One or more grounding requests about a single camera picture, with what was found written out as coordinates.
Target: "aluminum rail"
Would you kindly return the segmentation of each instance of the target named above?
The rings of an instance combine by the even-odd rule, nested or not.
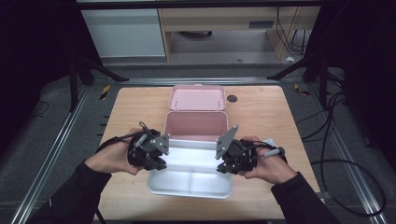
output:
[[[315,92],[314,88],[311,85],[308,85],[310,92]],[[315,94],[312,94],[317,104],[318,108],[322,108],[321,103],[319,102],[318,97]],[[326,113],[321,112],[323,120],[326,120]],[[346,144],[344,143],[340,133],[337,131],[336,127],[333,129],[331,134],[332,140],[335,144],[335,149],[340,156],[340,159],[347,161],[354,161],[352,155],[349,153]],[[361,170],[353,165],[346,164],[346,173],[349,176],[349,179],[354,186],[359,198],[361,199],[361,203],[363,205],[364,210],[367,214],[374,213],[379,211],[380,206],[370,189],[367,181],[365,180]],[[384,213],[381,213],[377,216],[370,217],[370,221],[375,224],[388,224],[387,219],[385,218]]]
[[[130,78],[129,81],[118,82],[119,85],[132,86],[174,86],[176,84],[211,84],[211,85],[261,85],[277,84],[279,81],[266,77],[224,77],[224,78]]]
[[[20,206],[18,207],[14,218],[11,221],[12,224],[25,223],[30,213],[32,212],[35,202],[37,201],[41,190],[44,188],[44,185],[50,175],[50,171],[52,170],[60,152],[62,151],[64,142],[66,141],[67,136],[69,135],[73,124],[76,121],[76,118],[85,102],[87,93],[90,88],[91,86],[82,87],[81,94],[78,97],[79,103],[77,104],[76,109],[73,112],[69,113],[69,115],[67,116],[67,119],[64,122],[64,126],[56,137],[56,140],[53,143],[47,158],[44,160],[40,170],[38,171],[38,174],[35,177],[32,186],[29,188]]]

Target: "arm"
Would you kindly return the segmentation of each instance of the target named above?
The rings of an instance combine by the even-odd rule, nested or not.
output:
[[[257,137],[244,137],[244,139],[259,141]],[[263,155],[268,150],[263,147],[257,148],[257,155]],[[304,177],[289,167],[279,156],[259,157],[256,168],[241,175],[246,179],[260,178],[274,184],[272,192],[289,224],[340,223]]]
[[[140,130],[131,129],[128,133],[136,131]],[[92,223],[100,194],[111,173],[136,175],[141,169],[129,164],[127,153],[131,138],[125,141],[105,147],[82,162],[27,223]]]

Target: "black cable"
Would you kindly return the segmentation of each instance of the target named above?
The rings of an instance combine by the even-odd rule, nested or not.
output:
[[[301,51],[302,51],[302,54],[304,55],[305,54],[305,35],[306,35],[306,30],[304,30],[304,35],[303,35],[303,45],[301,46]]]
[[[331,195],[332,199],[338,203],[341,207],[343,207],[344,209],[346,209],[347,211],[359,215],[359,216],[364,216],[364,217],[373,217],[376,215],[381,214],[384,210],[385,207],[387,206],[387,196],[385,195],[385,191],[381,188],[381,185],[379,184],[378,180],[374,177],[374,175],[372,175],[366,168],[364,168],[363,166],[357,164],[356,162],[353,161],[346,161],[346,160],[340,160],[340,159],[329,159],[329,160],[323,160],[323,161],[314,161],[311,162],[311,165],[316,165],[318,163],[326,163],[326,162],[346,162],[348,164],[354,165],[359,167],[364,173],[366,173],[368,176],[370,176],[370,178],[373,180],[373,182],[376,184],[376,186],[378,187],[380,193],[381,193],[381,197],[382,197],[382,205],[380,207],[380,209],[376,212],[370,213],[370,214],[366,214],[366,213],[361,213],[361,212],[357,212],[353,209],[350,209],[348,207],[346,207],[344,204],[342,204],[337,198],[335,198],[328,189],[326,189],[326,191]]]
[[[339,95],[339,94],[341,94],[341,92],[337,92],[333,97],[338,97],[337,95]],[[344,101],[345,101],[345,99],[339,100],[339,101],[336,102],[333,106],[336,106],[336,105],[339,104],[340,102],[344,102]],[[331,121],[331,120],[329,119],[329,115],[328,115],[326,121],[322,124],[322,126],[320,126],[320,127],[319,127],[316,131],[314,131],[313,133],[309,134],[308,136],[302,137],[301,139],[302,139],[302,140],[305,140],[305,139],[310,138],[310,137],[314,136],[315,134],[319,133],[320,131],[323,130],[324,127],[326,127],[327,124],[330,123],[330,121]]]
[[[269,149],[274,148],[273,146],[271,146],[271,145],[269,145],[267,143],[264,143],[264,142],[260,142],[260,143],[261,143],[260,145],[253,145],[253,146],[250,146],[250,147],[245,147],[243,150],[238,151],[238,153],[236,153],[233,156],[233,159],[237,158],[239,155],[243,154],[244,152],[250,151],[251,149],[255,149],[255,148],[258,148],[258,147],[266,147],[266,148],[269,148]]]
[[[105,221],[105,219],[103,218],[102,213],[100,213],[99,208],[96,209],[95,214],[96,214],[96,216],[98,217],[100,223],[106,224],[106,221]]]
[[[36,114],[36,115],[31,115],[31,116],[30,116],[30,118],[35,118],[35,117],[41,116],[41,115],[43,115],[44,113],[46,113],[46,112],[47,112],[47,110],[49,110],[49,108],[50,108],[50,104],[49,104],[48,102],[45,102],[45,101],[39,101],[39,103],[45,104],[47,107],[44,109],[44,111],[43,111],[43,112],[41,112],[41,113],[38,113],[38,114]]]
[[[315,113],[315,114],[313,114],[313,115],[310,115],[310,116],[308,116],[308,117],[306,117],[306,118],[304,118],[304,119],[300,119],[299,121],[296,121],[295,124],[298,124],[298,123],[303,122],[304,120],[313,118],[315,115],[317,115],[318,113],[321,113],[321,112],[324,112],[324,110],[320,110],[320,111],[318,111],[317,113]]]
[[[323,137],[318,138],[318,139],[303,140],[303,142],[317,142],[317,141],[321,141],[321,140],[323,140],[325,137],[328,137],[328,136],[332,133],[332,131],[334,131],[334,129],[335,129],[335,125],[332,126],[332,130],[329,131],[329,134],[328,134],[328,135],[323,136]]]
[[[285,36],[286,42],[283,40],[282,36],[279,34],[278,26],[280,26],[280,29],[283,32],[283,36]],[[285,47],[285,49],[286,49],[286,51],[288,52],[289,55],[300,55],[301,54],[301,53],[298,53],[298,52],[290,53],[290,51],[289,51],[289,49],[291,49],[291,47],[289,45],[288,38],[286,37],[285,31],[283,30],[282,24],[280,23],[279,7],[276,7],[276,33],[277,33],[277,36],[279,37],[280,41],[283,43],[283,46]]]
[[[303,52],[304,52],[304,42],[305,42],[305,36],[303,37],[303,44],[300,46],[300,45],[296,45],[296,44],[294,44],[294,40],[295,40],[295,38],[296,38],[296,36],[297,36],[297,33],[298,33],[298,30],[295,30],[294,31],[294,34],[293,34],[293,38],[291,39],[291,48],[294,50],[294,51],[296,51],[296,52],[300,52],[300,54],[303,54]]]
[[[145,131],[140,131],[140,132],[136,132],[136,133],[129,133],[129,134],[126,134],[126,135],[121,136],[121,137],[116,137],[116,139],[117,139],[117,141],[121,141],[121,140],[123,140],[125,138],[136,137],[136,136],[138,136],[139,134],[142,134],[142,133],[147,133],[147,132],[145,130]]]
[[[332,119],[333,110],[334,110],[335,105],[337,104],[337,98],[338,98],[339,94],[341,94],[341,92],[336,93],[336,94],[329,100],[329,105],[328,105],[328,108],[329,108],[329,116],[328,116],[328,120],[331,120],[331,119]],[[358,165],[358,164],[355,163],[355,162],[352,162],[352,161],[345,161],[345,160],[324,160],[324,151],[325,151],[325,148],[326,148],[327,135],[328,135],[328,133],[329,133],[330,126],[331,126],[331,125],[330,125],[330,122],[328,122],[328,125],[327,125],[327,128],[326,128],[326,132],[325,132],[325,138],[323,139],[323,143],[322,143],[322,149],[321,149],[321,153],[320,153],[320,161],[316,161],[316,162],[312,162],[312,163],[311,163],[311,164],[318,164],[318,163],[320,164],[320,179],[321,179],[323,188],[329,193],[329,195],[331,196],[331,198],[332,198],[336,203],[338,203],[341,207],[343,207],[344,209],[346,209],[346,210],[349,211],[350,213],[353,213],[353,214],[359,215],[359,216],[363,216],[363,217],[373,217],[373,216],[379,215],[380,213],[382,213],[382,212],[384,211],[384,209],[385,209],[385,207],[386,207],[386,204],[387,204],[387,199],[386,199],[386,195],[385,195],[384,190],[382,190],[382,188],[380,187],[380,185],[379,185],[378,181],[375,179],[375,177],[374,177],[372,174],[370,174],[370,172],[368,172],[364,167]],[[350,208],[346,207],[346,206],[345,206],[344,204],[342,204],[337,198],[335,198],[335,197],[332,195],[332,193],[329,191],[329,188],[327,187],[326,181],[325,181],[325,179],[324,179],[323,164],[324,164],[325,162],[330,162],[330,161],[342,161],[342,162],[347,162],[347,163],[356,165],[356,166],[360,167],[368,176],[370,176],[370,177],[373,179],[373,181],[378,185],[378,188],[380,189],[381,196],[382,196],[382,198],[383,198],[383,203],[382,203],[381,208],[380,208],[378,211],[373,212],[373,213],[369,213],[369,214],[361,213],[361,212],[357,212],[357,211],[355,211],[355,210],[353,210],[353,209],[350,209]]]

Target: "storage bin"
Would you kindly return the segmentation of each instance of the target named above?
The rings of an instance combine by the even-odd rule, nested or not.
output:
[[[171,139],[216,141],[228,130],[221,86],[176,85],[171,93],[164,132]]]
[[[167,168],[151,170],[148,189],[155,194],[225,199],[232,177],[217,171],[217,139],[228,130],[221,86],[177,85],[173,88],[164,132],[170,134]]]
[[[148,189],[155,194],[225,199],[233,181],[217,172],[216,142],[169,140],[167,168],[151,170]]]

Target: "black curtain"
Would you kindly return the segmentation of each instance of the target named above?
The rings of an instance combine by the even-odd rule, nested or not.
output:
[[[0,154],[29,119],[42,87],[67,76],[72,59],[84,56],[102,65],[81,12],[57,3],[76,1],[8,0],[0,7]],[[77,67],[93,82],[89,67]]]
[[[396,1],[349,0],[322,7],[305,55],[304,80],[328,66],[344,69],[343,91],[369,142],[396,170]]]

